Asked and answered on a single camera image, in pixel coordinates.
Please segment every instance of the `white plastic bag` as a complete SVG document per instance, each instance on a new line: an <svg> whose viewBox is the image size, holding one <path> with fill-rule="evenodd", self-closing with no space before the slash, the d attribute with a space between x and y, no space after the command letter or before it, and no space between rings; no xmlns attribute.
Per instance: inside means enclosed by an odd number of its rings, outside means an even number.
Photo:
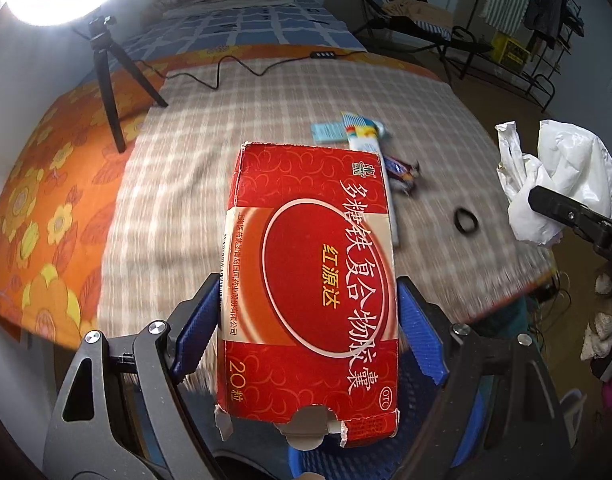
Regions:
<svg viewBox="0 0 612 480"><path fill-rule="evenodd" d="M515 122L498 124L497 175L508 197L508 221L518 240L551 246L563 225L535 213L528 194L543 186L612 218L612 158L595 134L574 124L542 121L538 158L522 153Z"/></svg>

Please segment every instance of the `tripod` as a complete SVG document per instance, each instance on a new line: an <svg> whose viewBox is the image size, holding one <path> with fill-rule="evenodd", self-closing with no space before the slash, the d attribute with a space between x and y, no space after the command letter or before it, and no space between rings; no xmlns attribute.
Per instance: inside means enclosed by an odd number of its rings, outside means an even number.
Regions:
<svg viewBox="0 0 612 480"><path fill-rule="evenodd" d="M155 90L155 87L150 84L150 81L146 79L142 71L137 68L137 65L135 65L128 54L126 54L126 51L113 41L106 25L114 25L115 23L116 21L112 16L106 18L98 17L88 24L88 30L90 31L90 46L93 49L95 72L97 74L97 80L99 81L99 90L102 94L106 117L108 118L111 132L113 133L113 139L115 139L117 151L123 153L126 150L126 142L122 134L122 126L119 123L117 106L115 105L115 95L113 94L110 69L108 67L108 53L110 52L115 56L119 64L127 70L132 78L135 79L145 91L148 92L148 95L155 99L155 102L159 106L165 108L168 106L168 103L164 101L159 92Z"/></svg>

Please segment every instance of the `cardboard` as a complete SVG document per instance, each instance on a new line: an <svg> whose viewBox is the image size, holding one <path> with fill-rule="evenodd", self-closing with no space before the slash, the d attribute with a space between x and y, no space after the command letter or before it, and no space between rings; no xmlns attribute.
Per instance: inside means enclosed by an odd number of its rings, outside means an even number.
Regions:
<svg viewBox="0 0 612 480"><path fill-rule="evenodd" d="M229 414L275 423L303 450L329 433L342 446L393 436L398 320L379 158L245 144L224 243L222 433Z"/></svg>

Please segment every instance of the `orange floral blanket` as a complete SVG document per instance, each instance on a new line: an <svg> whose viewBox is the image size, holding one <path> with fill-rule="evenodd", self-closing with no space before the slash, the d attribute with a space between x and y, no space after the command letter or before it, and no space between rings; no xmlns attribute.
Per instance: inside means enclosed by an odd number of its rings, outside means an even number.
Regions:
<svg viewBox="0 0 612 480"><path fill-rule="evenodd" d="M256 45L188 52L153 64L161 73L240 59L308 56L311 46ZM347 61L428 70L375 54ZM152 70L145 75L160 88ZM77 348L97 324L101 262L126 163L152 101L124 70L112 74L128 148L116 151L96 82L59 97L22 150L0 197L0 316Z"/></svg>

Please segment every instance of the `black metal bracket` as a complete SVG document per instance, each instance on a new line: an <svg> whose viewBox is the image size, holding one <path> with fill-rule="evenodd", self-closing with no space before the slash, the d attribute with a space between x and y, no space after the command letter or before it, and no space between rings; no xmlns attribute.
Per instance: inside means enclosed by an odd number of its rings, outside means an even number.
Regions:
<svg viewBox="0 0 612 480"><path fill-rule="evenodd" d="M113 25L114 23L116 22L112 16L94 18L88 24L88 31L90 32L90 47L93 49L95 72L97 74L97 80L99 81L99 90L102 95L102 102L104 104L104 110L106 111L106 117L108 118L108 124L113 134L113 139L115 139L117 151L123 153L126 150L126 141L124 140L122 126L115 104L115 93L113 92L110 68L108 65L108 53L115 57L117 62L126 69L126 72L128 72L146 92L148 92L148 95L150 95L159 106L166 108L168 103L160 93L155 90L155 87L148 81L137 65L135 65L130 56L126 54L126 51L113 41L107 25Z"/></svg>
<svg viewBox="0 0 612 480"><path fill-rule="evenodd" d="M531 209L565 226L576 235L592 243L593 250L612 262L612 220L584 204L542 186L531 189L528 195Z"/></svg>
<svg viewBox="0 0 612 480"><path fill-rule="evenodd" d="M86 335L49 425L44 471L51 480L225 479L179 398L179 381L170 373L180 353L177 338L218 288L219 275L211 274L198 294L182 302L168 322L154 321L138 335L108 340L96 330ZM139 449L123 401L122 373L138 376L166 468L146 460Z"/></svg>
<svg viewBox="0 0 612 480"><path fill-rule="evenodd" d="M448 379L393 479L536 478L544 471L550 479L562 478L570 463L566 429L535 345L481 338L467 326L455 332L408 278L398 285L435 333ZM177 391L179 374L195 369L217 325L219 286L219 275L212 274L168 320L153 321L137 335L86 335L52 414L44 450L48 478L227 480ZM140 449L122 393L125 373L137 374L165 466ZM480 444L470 460L451 468L485 375L499 380Z"/></svg>

